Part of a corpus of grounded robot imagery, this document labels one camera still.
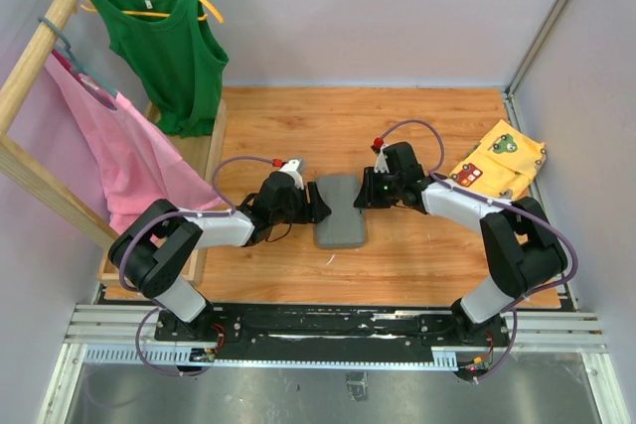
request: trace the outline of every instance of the gray pad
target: gray pad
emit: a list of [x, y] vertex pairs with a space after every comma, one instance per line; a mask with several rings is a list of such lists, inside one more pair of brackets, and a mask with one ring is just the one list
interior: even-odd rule
[[364, 211], [354, 208], [360, 180], [353, 174], [322, 176], [316, 180], [320, 197], [331, 214], [316, 224], [314, 241], [320, 248], [358, 248], [367, 241]]

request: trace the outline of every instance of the green tank top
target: green tank top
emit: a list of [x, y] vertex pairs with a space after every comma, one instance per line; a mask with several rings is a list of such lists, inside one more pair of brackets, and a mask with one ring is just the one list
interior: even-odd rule
[[90, 1], [106, 24], [110, 49], [128, 62], [161, 111], [159, 129], [182, 137], [211, 134], [228, 55], [208, 22], [198, 20], [204, 13], [199, 0]]

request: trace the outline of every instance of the wooden pole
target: wooden pole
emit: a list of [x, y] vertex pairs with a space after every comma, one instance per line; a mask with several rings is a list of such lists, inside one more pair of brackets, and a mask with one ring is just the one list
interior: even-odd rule
[[11, 138], [0, 138], [0, 171], [83, 231], [100, 247], [119, 237], [105, 221]]
[[[54, 0], [46, 17], [60, 30], [67, 24], [78, 0]], [[33, 82], [40, 73], [53, 45], [56, 34], [45, 24], [38, 26], [20, 60], [13, 67], [0, 90], [0, 138], [7, 134], [20, 111]]]
[[[46, 17], [61, 30], [77, 3], [78, 0], [54, 0]], [[0, 90], [0, 172], [86, 233], [99, 246], [108, 249], [118, 234], [44, 166], [7, 137], [56, 38], [47, 25], [40, 24]]]

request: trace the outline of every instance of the clothes hanger hook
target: clothes hanger hook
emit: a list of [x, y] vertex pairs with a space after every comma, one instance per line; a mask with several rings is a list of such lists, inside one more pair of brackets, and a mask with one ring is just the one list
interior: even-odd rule
[[69, 42], [67, 36], [62, 33], [62, 31], [56, 26], [56, 24], [43, 16], [38, 17], [38, 21], [44, 22], [51, 30], [53, 30], [58, 38], [64, 43], [65, 50], [69, 51], [71, 49], [71, 42]]

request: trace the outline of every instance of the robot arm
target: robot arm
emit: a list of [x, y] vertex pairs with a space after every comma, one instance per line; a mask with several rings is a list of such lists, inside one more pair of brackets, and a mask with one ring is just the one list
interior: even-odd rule
[[189, 211], [156, 201], [115, 240], [108, 258], [117, 268], [123, 265], [125, 277], [136, 289], [172, 312], [195, 338], [210, 328], [212, 306], [181, 276], [194, 250], [255, 245], [267, 240], [280, 223], [317, 223], [331, 213], [316, 185], [310, 182], [305, 187], [302, 160], [281, 166], [232, 213]]
[[[439, 215], [482, 235], [489, 276], [451, 307], [460, 336], [479, 332], [489, 321], [530, 290], [562, 273], [567, 259], [557, 237], [533, 221], [503, 210], [492, 200], [470, 192], [450, 180], [425, 176], [408, 143], [378, 148], [376, 166], [366, 168], [355, 206], [386, 209], [402, 202], [425, 214]], [[546, 215], [532, 198], [511, 204], [545, 221]], [[521, 243], [519, 236], [527, 240]]]

